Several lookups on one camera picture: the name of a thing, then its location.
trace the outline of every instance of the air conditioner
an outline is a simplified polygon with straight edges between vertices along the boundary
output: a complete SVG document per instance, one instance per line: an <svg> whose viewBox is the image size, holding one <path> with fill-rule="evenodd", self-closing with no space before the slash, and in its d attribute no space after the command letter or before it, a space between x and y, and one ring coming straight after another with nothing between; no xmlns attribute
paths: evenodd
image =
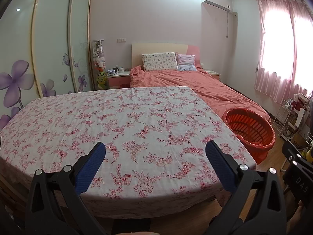
<svg viewBox="0 0 313 235"><path fill-rule="evenodd" d="M226 0L201 0L201 2L213 5L215 7L218 7L224 11L230 12L230 3Z"/></svg>

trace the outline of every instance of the frosted glass door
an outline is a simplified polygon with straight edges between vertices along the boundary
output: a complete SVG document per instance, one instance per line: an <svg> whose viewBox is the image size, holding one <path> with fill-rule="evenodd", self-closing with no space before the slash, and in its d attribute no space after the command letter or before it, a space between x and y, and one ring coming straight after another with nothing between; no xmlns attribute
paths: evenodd
<svg viewBox="0 0 313 235"><path fill-rule="evenodd" d="M35 65L43 96L74 93L68 58L69 0L39 0L35 20Z"/></svg>
<svg viewBox="0 0 313 235"><path fill-rule="evenodd" d="M88 54L88 3L89 0L73 0L71 18L71 47L75 84L79 92L91 91Z"/></svg>
<svg viewBox="0 0 313 235"><path fill-rule="evenodd" d="M0 19L0 130L39 97L29 30L35 0L12 0Z"/></svg>

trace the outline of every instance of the floral bedsheet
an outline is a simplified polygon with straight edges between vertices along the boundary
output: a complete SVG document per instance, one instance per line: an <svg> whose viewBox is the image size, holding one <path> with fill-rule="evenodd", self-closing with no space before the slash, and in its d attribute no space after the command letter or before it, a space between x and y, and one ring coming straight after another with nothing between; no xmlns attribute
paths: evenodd
<svg viewBox="0 0 313 235"><path fill-rule="evenodd" d="M217 194L222 187L205 156L209 140L238 163L256 166L237 137L189 87L36 99L0 136L0 172L28 188L38 168L60 171L103 142L104 162L81 195L100 217L158 217Z"/></svg>

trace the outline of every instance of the pink pillow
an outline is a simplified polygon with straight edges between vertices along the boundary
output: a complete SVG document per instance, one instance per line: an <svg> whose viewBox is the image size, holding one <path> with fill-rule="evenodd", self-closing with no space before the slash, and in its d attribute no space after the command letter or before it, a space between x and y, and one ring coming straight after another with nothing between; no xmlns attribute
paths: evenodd
<svg viewBox="0 0 313 235"><path fill-rule="evenodd" d="M196 65L195 55L182 55L176 52L176 59L178 65Z"/></svg>

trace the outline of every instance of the hand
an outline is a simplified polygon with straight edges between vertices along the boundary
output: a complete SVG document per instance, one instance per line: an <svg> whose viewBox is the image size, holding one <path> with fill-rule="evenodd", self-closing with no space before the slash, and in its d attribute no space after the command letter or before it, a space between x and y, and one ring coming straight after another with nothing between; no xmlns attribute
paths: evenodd
<svg viewBox="0 0 313 235"><path fill-rule="evenodd" d="M290 219L289 224L287 225L287 232L290 232L290 230L292 230L295 227L295 225L300 221L303 206L304 205L302 201L300 201L297 211L295 212L293 217Z"/></svg>

